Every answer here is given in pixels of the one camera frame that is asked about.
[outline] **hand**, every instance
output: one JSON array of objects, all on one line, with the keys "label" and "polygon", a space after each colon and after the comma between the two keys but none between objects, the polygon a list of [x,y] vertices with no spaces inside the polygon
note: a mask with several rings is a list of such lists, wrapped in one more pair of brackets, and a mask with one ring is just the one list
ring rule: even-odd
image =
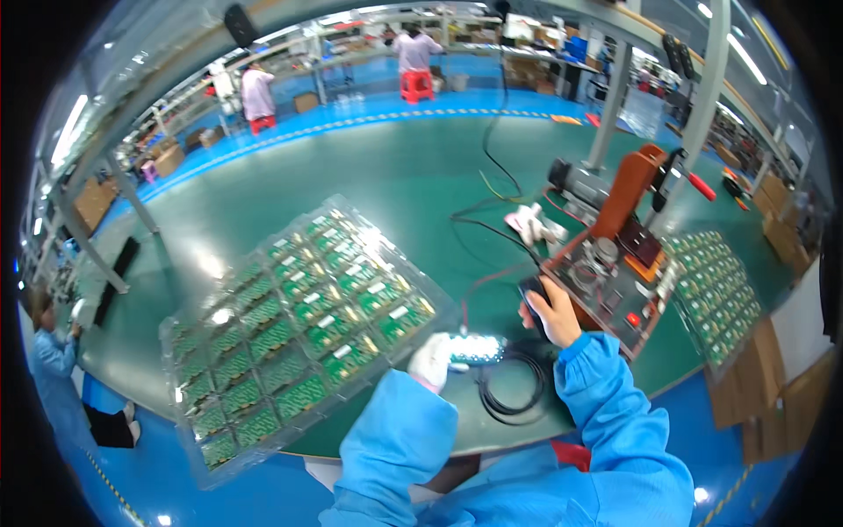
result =
[{"label": "hand", "polygon": [[[550,298],[550,305],[547,305],[545,299],[541,298],[541,295],[535,291],[527,293],[527,300],[541,317],[547,338],[558,347],[569,347],[583,333],[577,321],[577,316],[574,314],[571,299],[564,289],[557,286],[548,277],[539,277],[539,280],[545,286],[545,292]],[[533,327],[533,318],[524,302],[518,307],[518,314],[521,315],[524,327]]]},{"label": "hand", "polygon": [[[438,394],[448,379],[448,366],[451,364],[451,348],[448,333],[434,333],[410,359],[407,373],[419,384]],[[467,364],[455,364],[456,367],[468,368]]]}]

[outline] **white glove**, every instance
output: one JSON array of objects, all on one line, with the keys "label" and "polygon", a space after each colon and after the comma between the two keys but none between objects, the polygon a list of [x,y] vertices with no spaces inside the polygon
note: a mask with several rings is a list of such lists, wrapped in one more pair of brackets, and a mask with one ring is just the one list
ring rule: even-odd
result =
[{"label": "white glove", "polygon": [[468,369],[468,364],[451,365],[451,337],[448,333],[434,333],[410,359],[407,373],[419,384],[438,394],[448,379],[448,366],[458,371]]}]

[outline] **black pants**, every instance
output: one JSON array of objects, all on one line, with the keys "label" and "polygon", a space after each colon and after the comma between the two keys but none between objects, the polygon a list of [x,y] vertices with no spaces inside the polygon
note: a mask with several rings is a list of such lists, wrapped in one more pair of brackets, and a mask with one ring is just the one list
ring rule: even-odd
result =
[{"label": "black pants", "polygon": [[133,449],[135,441],[132,432],[126,424],[126,414],[123,410],[117,413],[105,413],[82,403],[88,421],[91,423],[91,435],[101,447],[115,447],[118,449]]}]

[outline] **red stool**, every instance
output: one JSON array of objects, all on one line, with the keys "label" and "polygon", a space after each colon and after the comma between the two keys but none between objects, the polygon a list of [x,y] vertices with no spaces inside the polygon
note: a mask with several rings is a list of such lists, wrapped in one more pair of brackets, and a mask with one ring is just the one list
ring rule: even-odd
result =
[{"label": "red stool", "polygon": [[261,128],[272,128],[275,126],[275,116],[258,117],[253,121],[249,121],[249,126],[252,128],[252,135],[258,135]]},{"label": "red stool", "polygon": [[429,70],[411,69],[401,74],[401,98],[411,105],[418,103],[419,97],[433,100],[433,81]]}]

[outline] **yellow wire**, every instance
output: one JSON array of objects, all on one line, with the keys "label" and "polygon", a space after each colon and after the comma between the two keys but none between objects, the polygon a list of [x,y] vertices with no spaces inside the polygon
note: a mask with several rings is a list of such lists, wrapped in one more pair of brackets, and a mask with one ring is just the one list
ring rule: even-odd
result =
[{"label": "yellow wire", "polygon": [[486,183],[486,188],[489,189],[489,191],[491,191],[492,194],[497,196],[498,199],[500,199],[502,201],[505,201],[505,202],[513,202],[513,203],[518,203],[518,202],[521,201],[521,199],[517,198],[517,197],[506,197],[506,196],[501,196],[500,194],[498,194],[497,191],[495,191],[495,189],[491,188],[491,184],[489,183],[489,180],[486,179],[486,175],[483,174],[483,170],[478,170],[478,172],[480,172],[480,177],[483,178],[483,182]]}]

